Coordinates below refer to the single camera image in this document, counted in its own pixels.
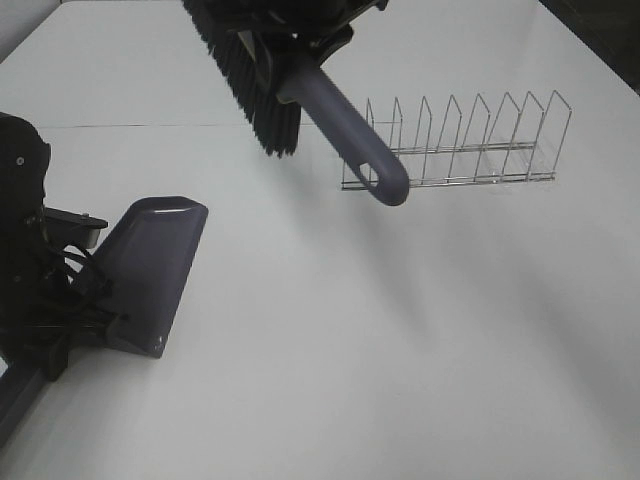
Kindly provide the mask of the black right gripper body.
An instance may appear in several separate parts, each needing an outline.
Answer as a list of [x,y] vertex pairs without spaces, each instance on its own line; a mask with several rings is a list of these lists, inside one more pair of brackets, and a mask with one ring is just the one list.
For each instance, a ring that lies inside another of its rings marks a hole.
[[386,1],[224,1],[220,43],[238,41],[269,48],[292,48],[323,40]]

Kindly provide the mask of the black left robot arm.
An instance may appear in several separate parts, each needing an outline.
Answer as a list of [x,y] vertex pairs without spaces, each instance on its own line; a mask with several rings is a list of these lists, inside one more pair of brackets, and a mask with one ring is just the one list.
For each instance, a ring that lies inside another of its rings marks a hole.
[[113,282],[91,254],[102,220],[45,206],[51,146],[1,116],[1,356],[57,380],[73,349],[105,346],[123,315],[101,307]]

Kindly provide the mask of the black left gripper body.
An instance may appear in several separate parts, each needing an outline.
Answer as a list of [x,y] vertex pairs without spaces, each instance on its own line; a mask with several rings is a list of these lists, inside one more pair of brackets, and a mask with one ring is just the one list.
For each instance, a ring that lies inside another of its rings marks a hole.
[[112,281],[92,250],[1,237],[1,360],[7,368],[23,361],[56,380],[73,349],[107,343],[125,316],[99,305]]

